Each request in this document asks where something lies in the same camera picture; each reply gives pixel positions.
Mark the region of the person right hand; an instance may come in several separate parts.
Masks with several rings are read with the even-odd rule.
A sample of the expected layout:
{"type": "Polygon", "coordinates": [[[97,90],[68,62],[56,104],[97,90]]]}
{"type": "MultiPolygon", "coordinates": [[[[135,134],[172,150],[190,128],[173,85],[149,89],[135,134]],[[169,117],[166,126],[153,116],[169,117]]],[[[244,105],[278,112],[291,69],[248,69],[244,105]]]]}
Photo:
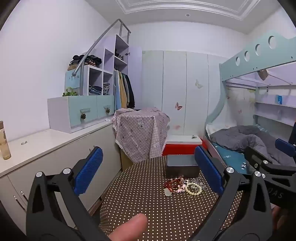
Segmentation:
{"type": "Polygon", "coordinates": [[[273,231],[285,228],[288,220],[288,210],[275,205],[271,211],[273,218],[273,231]]]}

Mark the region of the person left hand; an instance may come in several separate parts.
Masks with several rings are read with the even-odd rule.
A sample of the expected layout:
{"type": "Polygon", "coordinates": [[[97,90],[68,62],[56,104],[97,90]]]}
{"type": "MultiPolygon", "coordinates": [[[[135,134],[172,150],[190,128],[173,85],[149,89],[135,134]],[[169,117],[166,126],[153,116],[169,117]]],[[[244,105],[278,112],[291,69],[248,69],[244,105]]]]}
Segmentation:
{"type": "Polygon", "coordinates": [[[128,222],[118,226],[108,238],[112,241],[131,241],[137,240],[147,229],[147,217],[139,213],[128,222]]]}

